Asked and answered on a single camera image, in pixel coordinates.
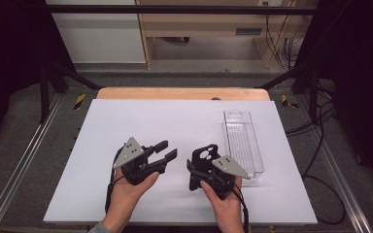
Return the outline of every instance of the clear plastic container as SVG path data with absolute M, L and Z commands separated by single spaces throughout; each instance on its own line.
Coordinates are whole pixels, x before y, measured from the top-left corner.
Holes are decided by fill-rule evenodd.
M 251 175 L 243 185 L 255 184 L 264 172 L 251 113 L 248 110 L 225 110 L 223 136 L 225 151 Z

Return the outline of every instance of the sleeve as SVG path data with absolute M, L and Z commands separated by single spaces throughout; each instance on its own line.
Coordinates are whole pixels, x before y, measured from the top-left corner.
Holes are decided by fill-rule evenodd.
M 111 233 L 102 222 L 98 222 L 88 233 Z

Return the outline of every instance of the white wall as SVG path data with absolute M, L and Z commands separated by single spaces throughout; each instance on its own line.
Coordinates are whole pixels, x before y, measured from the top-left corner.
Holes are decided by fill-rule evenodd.
M 47 0 L 48 4 L 134 5 L 134 0 Z M 74 63 L 145 63 L 135 14 L 52 14 Z

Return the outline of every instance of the person's left hand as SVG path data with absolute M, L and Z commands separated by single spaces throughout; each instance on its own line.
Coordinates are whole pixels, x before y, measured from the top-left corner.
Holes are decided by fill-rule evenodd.
M 122 176 L 123 173 L 118 168 L 115 172 L 115 181 Z M 104 226 L 113 233 L 121 232 L 131 219 L 132 212 L 141 196 L 153 186 L 158 177 L 159 173 L 155 172 L 138 185 L 132 185 L 126 178 L 117 181 L 111 195 L 108 213 L 102 220 Z

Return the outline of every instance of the white table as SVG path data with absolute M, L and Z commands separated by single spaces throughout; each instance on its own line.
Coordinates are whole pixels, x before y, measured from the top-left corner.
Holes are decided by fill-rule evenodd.
M 105 215 L 111 166 L 130 136 L 144 146 L 169 141 L 159 159 L 178 149 L 165 174 L 141 198 L 134 224 L 215 224 L 212 207 L 201 189 L 189 191 L 187 159 L 193 150 L 217 144 L 224 110 L 251 111 L 265 172 L 255 187 L 243 187 L 250 224 L 317 223 L 288 140 L 272 101 L 93 100 L 44 221 L 93 224 Z

